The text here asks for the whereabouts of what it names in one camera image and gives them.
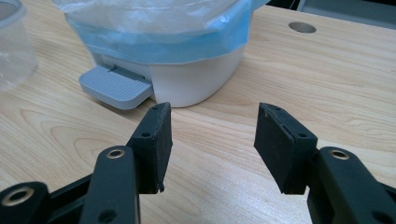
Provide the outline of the white pedal trash can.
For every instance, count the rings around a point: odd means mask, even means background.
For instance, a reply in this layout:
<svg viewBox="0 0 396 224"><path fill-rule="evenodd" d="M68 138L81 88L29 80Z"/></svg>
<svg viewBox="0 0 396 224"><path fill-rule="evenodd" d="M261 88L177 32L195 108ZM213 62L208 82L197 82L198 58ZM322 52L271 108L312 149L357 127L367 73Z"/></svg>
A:
<svg viewBox="0 0 396 224"><path fill-rule="evenodd" d="M81 88L105 104L129 110L146 99L173 107L195 105L218 91L240 63L242 47L219 57L182 64L142 64L103 54L82 74Z"/></svg>

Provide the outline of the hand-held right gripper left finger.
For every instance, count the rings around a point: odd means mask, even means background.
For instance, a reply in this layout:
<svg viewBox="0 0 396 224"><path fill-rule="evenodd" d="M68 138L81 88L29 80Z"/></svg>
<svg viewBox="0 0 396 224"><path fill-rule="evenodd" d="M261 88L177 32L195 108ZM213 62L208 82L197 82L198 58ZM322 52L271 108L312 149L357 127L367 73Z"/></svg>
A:
<svg viewBox="0 0 396 224"><path fill-rule="evenodd" d="M79 224L140 224L139 196L164 191L172 145L171 106L155 105L126 145L99 154Z"/></svg>

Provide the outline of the white blue-edged bin liner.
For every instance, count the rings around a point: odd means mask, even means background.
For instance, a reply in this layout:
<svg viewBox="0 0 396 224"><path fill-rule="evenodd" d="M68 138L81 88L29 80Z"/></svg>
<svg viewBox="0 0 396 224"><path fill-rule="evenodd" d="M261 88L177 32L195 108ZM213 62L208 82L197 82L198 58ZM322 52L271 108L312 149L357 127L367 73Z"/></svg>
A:
<svg viewBox="0 0 396 224"><path fill-rule="evenodd" d="M52 0L87 49L134 63L191 63L248 42L270 0Z"/></svg>

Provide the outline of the clear plastic cup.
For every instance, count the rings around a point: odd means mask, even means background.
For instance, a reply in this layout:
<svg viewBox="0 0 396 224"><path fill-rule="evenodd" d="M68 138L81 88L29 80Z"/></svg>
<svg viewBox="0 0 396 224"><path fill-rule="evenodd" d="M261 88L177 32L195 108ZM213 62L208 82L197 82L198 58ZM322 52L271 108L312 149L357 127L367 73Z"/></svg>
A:
<svg viewBox="0 0 396 224"><path fill-rule="evenodd" d="M0 0L0 91L22 84L38 67L26 14L20 0Z"/></svg>

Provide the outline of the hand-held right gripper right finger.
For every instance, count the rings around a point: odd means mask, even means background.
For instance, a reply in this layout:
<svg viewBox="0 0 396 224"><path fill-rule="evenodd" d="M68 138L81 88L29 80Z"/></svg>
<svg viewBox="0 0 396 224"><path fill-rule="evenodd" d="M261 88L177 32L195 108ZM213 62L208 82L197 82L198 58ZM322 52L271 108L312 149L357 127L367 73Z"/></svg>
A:
<svg viewBox="0 0 396 224"><path fill-rule="evenodd" d="M313 224L396 224L396 189L353 153L318 138L281 107L259 105L254 147L284 194L308 194Z"/></svg>

